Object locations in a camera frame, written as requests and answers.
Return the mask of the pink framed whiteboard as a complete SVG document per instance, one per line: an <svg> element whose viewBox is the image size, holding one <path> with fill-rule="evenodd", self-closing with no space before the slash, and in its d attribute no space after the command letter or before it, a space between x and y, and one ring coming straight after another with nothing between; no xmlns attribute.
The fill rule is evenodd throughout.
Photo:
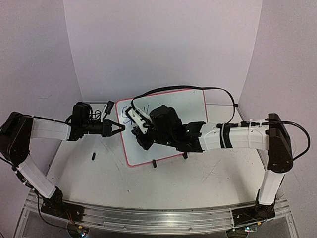
<svg viewBox="0 0 317 238"><path fill-rule="evenodd" d="M181 156L182 153L173 147L154 144L146 151L138 144L135 135L131 132L136 124L125 114L131 106L131 101L131 99L125 99L115 104L118 122L125 125L121 139L127 165L136 167L150 164L152 160L160 161ZM160 92L136 99L134 105L147 114L162 105L173 107L183 124L196 121L208 122L205 95L201 90L183 89Z"/></svg>

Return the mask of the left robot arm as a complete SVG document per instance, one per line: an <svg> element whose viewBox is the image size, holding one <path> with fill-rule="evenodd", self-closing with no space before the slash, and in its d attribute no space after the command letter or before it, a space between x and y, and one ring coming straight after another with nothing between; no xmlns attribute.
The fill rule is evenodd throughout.
<svg viewBox="0 0 317 238"><path fill-rule="evenodd" d="M114 103L109 101L99 114L92 106L78 102L66 121L12 112L0 127L1 159L11 165L22 183L49 199L48 209L55 216L65 215L67 206L59 198L60 190L37 167L30 155L30 142L34 138L75 142L84 135L111 137L125 130L125 126L107 119Z"/></svg>

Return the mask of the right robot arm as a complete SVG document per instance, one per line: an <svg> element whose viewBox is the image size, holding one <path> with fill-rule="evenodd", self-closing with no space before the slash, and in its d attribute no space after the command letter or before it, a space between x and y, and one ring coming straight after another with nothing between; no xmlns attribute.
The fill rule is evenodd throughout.
<svg viewBox="0 0 317 238"><path fill-rule="evenodd" d="M290 136L277 114L261 121L183 124L176 110L167 106L159 106L149 115L133 107L125 113L136 124L132 133L144 150L159 144L186 153L246 148L267 151L268 162L257 198L260 205L274 203L285 174L293 167Z"/></svg>

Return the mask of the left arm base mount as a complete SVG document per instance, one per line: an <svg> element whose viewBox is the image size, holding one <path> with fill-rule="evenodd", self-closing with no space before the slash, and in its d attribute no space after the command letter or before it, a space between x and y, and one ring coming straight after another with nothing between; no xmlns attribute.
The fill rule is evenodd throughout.
<svg viewBox="0 0 317 238"><path fill-rule="evenodd" d="M84 207L64 202L62 191L55 187L55 191L50 198L43 197L40 211L51 216L80 222L83 218Z"/></svg>

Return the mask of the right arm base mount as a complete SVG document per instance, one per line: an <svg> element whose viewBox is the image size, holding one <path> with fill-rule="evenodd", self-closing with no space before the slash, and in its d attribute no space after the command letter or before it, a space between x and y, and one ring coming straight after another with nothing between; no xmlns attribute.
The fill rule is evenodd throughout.
<svg viewBox="0 0 317 238"><path fill-rule="evenodd" d="M253 206L232 210L234 227L266 221L275 217L275 201L271 205L262 205L256 202Z"/></svg>

